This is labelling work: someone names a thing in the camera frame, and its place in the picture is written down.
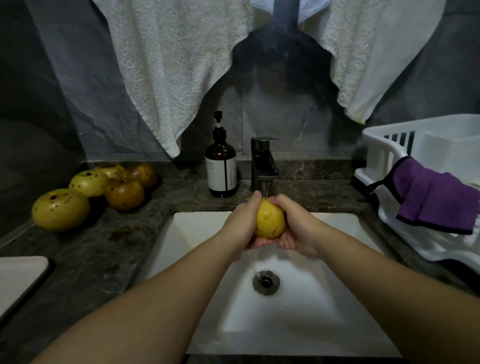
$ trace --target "purple towel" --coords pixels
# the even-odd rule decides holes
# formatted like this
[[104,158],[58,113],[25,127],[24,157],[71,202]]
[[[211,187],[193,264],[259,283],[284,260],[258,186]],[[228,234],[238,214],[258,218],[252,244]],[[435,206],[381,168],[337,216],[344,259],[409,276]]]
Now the purple towel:
[[471,235],[479,214],[480,191],[463,184],[450,173],[423,167],[403,157],[368,192],[384,184],[401,204],[397,219],[414,226]]

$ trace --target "forearm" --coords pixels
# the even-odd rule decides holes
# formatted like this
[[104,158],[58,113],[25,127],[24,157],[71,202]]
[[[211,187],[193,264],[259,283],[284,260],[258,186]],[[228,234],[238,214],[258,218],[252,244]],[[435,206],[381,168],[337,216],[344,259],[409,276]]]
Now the forearm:
[[419,274],[330,226],[321,259],[413,362],[480,361],[480,300]]
[[214,236],[79,321],[34,363],[179,363],[232,254]]

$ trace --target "sink basin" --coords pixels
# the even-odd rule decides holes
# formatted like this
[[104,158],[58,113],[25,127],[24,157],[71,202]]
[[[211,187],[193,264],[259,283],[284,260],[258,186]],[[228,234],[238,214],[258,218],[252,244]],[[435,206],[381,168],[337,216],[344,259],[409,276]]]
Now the sink basin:
[[[228,215],[229,212],[174,214],[136,284],[175,263],[214,235]],[[313,215],[388,255],[356,215]],[[254,289],[253,281],[258,282],[257,272],[261,271],[270,271],[278,277],[275,293],[264,295]],[[272,280],[265,279],[262,284],[271,285]],[[276,246],[244,252],[230,266],[187,352],[400,357],[380,326],[325,263]]]

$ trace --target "black faucet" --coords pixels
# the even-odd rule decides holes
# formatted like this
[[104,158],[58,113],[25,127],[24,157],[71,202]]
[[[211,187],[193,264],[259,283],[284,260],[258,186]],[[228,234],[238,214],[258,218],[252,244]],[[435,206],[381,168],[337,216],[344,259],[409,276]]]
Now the black faucet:
[[278,169],[270,152],[270,141],[278,140],[270,136],[256,136],[252,144],[252,191],[263,191],[262,181],[270,182],[278,178]]

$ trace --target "marble countertop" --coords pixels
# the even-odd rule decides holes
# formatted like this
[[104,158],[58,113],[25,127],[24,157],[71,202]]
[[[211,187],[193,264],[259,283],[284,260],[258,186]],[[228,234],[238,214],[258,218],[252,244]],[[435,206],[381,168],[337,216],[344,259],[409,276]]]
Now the marble countertop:
[[[80,318],[126,291],[174,212],[231,211],[251,195],[249,186],[249,180],[242,180],[233,197],[218,199],[210,195],[205,180],[165,180],[136,212],[107,208],[90,227],[60,235],[31,227],[3,246],[0,256],[42,255],[50,260],[51,268],[42,284],[0,327],[0,362],[29,363]],[[272,194],[279,192],[311,212],[356,213],[399,262],[473,293],[444,266],[414,252],[380,221],[349,181],[278,180]],[[195,357],[188,363],[213,362],[210,356]]]

